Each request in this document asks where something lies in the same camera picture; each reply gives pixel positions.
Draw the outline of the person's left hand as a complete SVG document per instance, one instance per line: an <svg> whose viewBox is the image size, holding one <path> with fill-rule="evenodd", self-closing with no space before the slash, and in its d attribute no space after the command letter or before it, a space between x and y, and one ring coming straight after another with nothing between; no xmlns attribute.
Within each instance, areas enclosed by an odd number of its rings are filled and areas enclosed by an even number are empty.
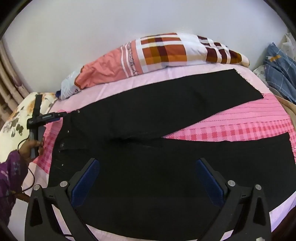
<svg viewBox="0 0 296 241"><path fill-rule="evenodd" d="M34 150L34 148L38 148L38 153L42 156L44 152L44 138L42 138L41 142L37 140L26 140L18 150L21 158L25 161L27 166L35 159L31 158L31 150Z"/></svg>

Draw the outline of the purple sleeved forearm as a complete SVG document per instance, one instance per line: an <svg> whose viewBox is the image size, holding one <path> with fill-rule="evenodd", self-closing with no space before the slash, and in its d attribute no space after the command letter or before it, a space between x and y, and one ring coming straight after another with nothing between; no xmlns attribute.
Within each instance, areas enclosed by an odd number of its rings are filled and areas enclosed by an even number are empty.
<svg viewBox="0 0 296 241"><path fill-rule="evenodd" d="M17 150L10 152L5 162L1 163L1 221L8 225L16 198L12 191L19 193L28 174L28 166Z"/></svg>

